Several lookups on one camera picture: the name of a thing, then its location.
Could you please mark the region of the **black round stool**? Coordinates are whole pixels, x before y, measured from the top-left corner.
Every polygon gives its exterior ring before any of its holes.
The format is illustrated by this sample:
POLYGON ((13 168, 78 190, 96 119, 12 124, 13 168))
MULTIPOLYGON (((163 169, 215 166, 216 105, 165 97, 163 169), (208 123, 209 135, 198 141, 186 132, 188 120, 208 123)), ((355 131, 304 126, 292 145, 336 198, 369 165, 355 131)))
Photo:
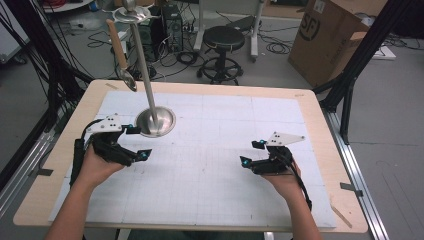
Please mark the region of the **black round stool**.
POLYGON ((197 77, 205 76, 211 84, 233 81, 238 86, 237 78, 244 74, 244 70, 227 54, 244 46, 244 35, 229 26, 214 26, 204 32, 203 43, 218 56, 205 60, 197 71, 197 77))

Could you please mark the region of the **person's left hand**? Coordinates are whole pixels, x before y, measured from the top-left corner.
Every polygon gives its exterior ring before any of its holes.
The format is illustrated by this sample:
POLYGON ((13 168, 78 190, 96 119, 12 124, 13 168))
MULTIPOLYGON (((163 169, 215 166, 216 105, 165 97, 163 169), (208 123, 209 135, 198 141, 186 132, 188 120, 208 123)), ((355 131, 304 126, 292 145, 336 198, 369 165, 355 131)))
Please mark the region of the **person's left hand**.
POLYGON ((90 145, 84 155, 83 165, 74 186, 93 190, 123 168, 124 166, 119 163, 105 161, 90 145))

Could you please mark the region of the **metal stand with round base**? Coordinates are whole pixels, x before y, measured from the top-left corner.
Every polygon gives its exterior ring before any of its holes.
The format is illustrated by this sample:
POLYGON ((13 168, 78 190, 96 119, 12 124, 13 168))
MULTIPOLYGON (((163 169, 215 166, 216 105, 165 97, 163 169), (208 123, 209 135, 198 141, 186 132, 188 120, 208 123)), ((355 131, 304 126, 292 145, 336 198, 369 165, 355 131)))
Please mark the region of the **metal stand with round base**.
POLYGON ((176 116, 171 109, 155 104, 149 70, 138 29, 140 23, 151 18, 149 9, 138 6, 136 0, 122 0, 122 7, 113 12, 115 22, 128 24, 130 27, 148 102, 148 108, 137 115, 135 125, 141 129, 141 135, 155 138, 168 134, 174 128, 176 116))

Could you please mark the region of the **brown cardboard box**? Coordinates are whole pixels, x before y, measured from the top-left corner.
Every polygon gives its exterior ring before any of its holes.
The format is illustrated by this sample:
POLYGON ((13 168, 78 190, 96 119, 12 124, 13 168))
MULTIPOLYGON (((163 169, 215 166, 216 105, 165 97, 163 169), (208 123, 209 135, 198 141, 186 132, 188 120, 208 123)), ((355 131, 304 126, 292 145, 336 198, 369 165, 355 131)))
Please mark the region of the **brown cardboard box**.
POLYGON ((388 0, 308 0, 288 62, 312 86, 336 78, 388 0))

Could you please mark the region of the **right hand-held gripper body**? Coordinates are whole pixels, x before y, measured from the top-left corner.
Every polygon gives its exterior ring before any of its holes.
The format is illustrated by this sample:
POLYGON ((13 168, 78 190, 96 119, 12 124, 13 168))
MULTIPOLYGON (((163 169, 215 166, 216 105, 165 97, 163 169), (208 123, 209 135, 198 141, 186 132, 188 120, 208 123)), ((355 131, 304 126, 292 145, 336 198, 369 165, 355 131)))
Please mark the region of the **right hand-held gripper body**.
POLYGON ((274 132, 266 142, 265 148, 268 151, 268 158, 256 160, 251 163, 250 169, 254 174, 278 174, 284 172, 292 165, 293 155, 288 148, 289 144, 303 141, 304 136, 287 133, 274 132))

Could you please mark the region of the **black metal frame post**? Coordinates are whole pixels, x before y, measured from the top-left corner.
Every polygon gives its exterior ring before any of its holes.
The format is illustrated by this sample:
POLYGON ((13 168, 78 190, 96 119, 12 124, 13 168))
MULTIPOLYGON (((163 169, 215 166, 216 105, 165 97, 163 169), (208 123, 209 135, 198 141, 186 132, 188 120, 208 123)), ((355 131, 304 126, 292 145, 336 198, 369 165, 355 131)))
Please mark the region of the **black metal frame post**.
POLYGON ((326 112, 335 113, 338 104, 343 102, 339 134, 347 145, 349 145, 349 121, 356 80, 412 2, 413 0, 388 0, 344 70, 330 82, 313 89, 315 94, 329 91, 319 102, 326 112))
POLYGON ((37 52, 48 64, 49 89, 57 90, 60 86, 64 99, 78 101, 83 96, 84 89, 77 83, 77 78, 84 83, 90 83, 93 78, 63 58, 42 21, 42 14, 36 10, 31 0, 4 0, 4 2, 37 52))

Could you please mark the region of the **black computer tower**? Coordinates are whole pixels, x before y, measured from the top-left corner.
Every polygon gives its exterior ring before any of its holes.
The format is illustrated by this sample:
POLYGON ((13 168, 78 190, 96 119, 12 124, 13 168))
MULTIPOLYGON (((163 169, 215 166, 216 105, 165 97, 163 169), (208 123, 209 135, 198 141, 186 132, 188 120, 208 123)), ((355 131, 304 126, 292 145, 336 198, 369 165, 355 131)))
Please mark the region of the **black computer tower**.
POLYGON ((175 4, 162 7, 162 18, 168 48, 171 52, 183 50, 182 17, 175 4))

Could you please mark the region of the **person's right hand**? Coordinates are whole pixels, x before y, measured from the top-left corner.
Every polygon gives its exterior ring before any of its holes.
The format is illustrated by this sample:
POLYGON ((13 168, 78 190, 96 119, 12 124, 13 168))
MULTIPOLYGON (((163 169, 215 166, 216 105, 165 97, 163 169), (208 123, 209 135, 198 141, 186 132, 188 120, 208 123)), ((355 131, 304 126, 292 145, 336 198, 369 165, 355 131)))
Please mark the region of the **person's right hand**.
POLYGON ((294 201, 303 197, 302 190, 292 170, 285 170, 277 175, 263 175, 275 190, 287 201, 294 201))

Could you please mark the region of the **white grid mat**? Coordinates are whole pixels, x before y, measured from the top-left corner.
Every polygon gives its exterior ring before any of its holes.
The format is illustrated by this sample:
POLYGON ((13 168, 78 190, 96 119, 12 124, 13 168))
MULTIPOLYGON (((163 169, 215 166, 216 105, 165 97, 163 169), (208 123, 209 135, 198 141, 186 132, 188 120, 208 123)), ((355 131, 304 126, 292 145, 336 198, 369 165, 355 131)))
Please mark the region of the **white grid mat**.
POLYGON ((90 224, 139 224, 286 229, 291 221, 284 199, 262 177, 241 164, 265 159, 254 141, 273 133, 299 136, 289 144, 321 228, 336 220, 300 106, 293 99, 158 93, 176 125, 165 136, 122 135, 132 151, 148 149, 145 162, 113 174, 91 197, 90 224))

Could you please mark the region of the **aluminium rail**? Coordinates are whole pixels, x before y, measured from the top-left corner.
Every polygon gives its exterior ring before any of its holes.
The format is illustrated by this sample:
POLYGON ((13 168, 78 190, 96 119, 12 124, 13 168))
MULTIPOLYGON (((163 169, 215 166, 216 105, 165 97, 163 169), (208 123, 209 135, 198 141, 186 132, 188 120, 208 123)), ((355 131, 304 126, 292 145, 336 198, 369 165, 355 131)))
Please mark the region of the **aluminium rail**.
POLYGON ((0 191, 0 218, 7 212, 16 196, 29 179, 32 172, 40 161, 48 156, 49 148, 54 144, 55 131, 42 132, 33 137, 24 147, 24 151, 18 154, 20 163, 17 169, 6 181, 4 188, 0 191))
POLYGON ((367 183, 363 177, 355 154, 351 145, 346 142, 340 133, 341 120, 336 113, 330 113, 326 110, 323 115, 327 121, 329 129, 332 133, 335 144, 338 148, 343 165, 350 179, 350 187, 356 194, 359 205, 361 206, 363 215, 368 225, 368 231, 374 240, 390 240, 384 223, 373 201, 367 183))

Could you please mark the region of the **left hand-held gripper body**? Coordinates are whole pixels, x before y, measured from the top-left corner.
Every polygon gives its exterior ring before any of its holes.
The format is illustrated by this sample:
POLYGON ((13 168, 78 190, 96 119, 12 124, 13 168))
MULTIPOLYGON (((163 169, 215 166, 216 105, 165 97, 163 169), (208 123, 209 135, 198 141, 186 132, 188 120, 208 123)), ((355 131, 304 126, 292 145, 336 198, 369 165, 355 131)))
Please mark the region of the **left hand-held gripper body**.
POLYGON ((125 132, 126 125, 121 124, 120 116, 113 114, 96 119, 87 126, 89 140, 94 152, 107 162, 131 166, 137 154, 122 147, 118 139, 125 132))

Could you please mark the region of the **metal strainer with wooden handle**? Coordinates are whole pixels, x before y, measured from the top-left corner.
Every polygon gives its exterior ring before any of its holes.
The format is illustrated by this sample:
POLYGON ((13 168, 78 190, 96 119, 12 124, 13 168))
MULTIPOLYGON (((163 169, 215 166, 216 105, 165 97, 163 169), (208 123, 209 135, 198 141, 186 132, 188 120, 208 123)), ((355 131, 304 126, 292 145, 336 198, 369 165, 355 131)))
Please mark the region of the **metal strainer with wooden handle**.
POLYGON ((106 24, 110 32, 110 39, 113 46, 113 50, 118 61, 120 77, 131 91, 136 92, 137 85, 133 76, 127 71, 127 61, 122 48, 121 40, 115 28, 115 24, 110 19, 106 20, 106 24))

